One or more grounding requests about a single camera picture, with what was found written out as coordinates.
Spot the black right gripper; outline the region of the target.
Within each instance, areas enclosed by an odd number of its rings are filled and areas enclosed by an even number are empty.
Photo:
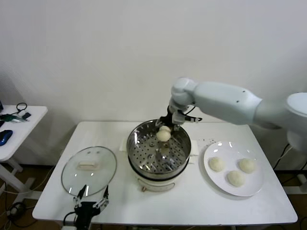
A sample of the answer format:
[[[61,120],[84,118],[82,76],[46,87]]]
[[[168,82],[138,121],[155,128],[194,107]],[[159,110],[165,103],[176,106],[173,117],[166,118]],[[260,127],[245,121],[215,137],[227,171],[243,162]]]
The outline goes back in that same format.
[[[181,110],[173,107],[167,107],[167,114],[166,116],[161,116],[157,119],[155,123],[155,127],[157,130],[160,130],[164,126],[171,127],[171,132],[179,131],[180,125],[183,124],[183,113]]]

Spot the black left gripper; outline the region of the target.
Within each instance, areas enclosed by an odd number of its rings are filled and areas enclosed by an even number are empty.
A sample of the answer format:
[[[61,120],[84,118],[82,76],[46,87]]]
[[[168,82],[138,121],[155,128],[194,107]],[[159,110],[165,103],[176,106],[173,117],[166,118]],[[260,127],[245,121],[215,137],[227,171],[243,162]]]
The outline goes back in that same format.
[[[78,230],[88,230],[91,226],[92,218],[100,214],[100,209],[105,209],[109,204],[108,199],[108,185],[104,191],[103,197],[98,202],[81,202],[84,192],[86,191],[87,185],[78,192],[77,196],[73,198],[74,210],[77,215],[75,221],[75,227]]]

